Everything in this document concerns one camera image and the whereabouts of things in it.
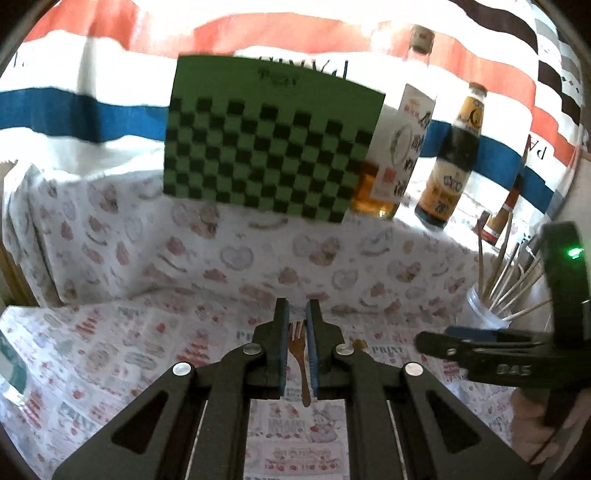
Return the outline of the person right hand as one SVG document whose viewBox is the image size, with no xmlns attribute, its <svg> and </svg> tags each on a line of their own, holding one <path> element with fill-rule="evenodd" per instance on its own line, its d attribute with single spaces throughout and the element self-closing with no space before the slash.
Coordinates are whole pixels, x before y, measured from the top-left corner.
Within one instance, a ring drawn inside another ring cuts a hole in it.
<svg viewBox="0 0 591 480">
<path fill-rule="evenodd" d="M 555 429 L 544 425 L 549 394 L 516 389 L 511 397 L 513 420 L 511 421 L 512 448 L 525 461 L 538 465 L 556 454 L 563 461 L 581 438 L 590 419 L 590 390 L 581 392 L 562 425 L 557 440 Z"/>
</svg>

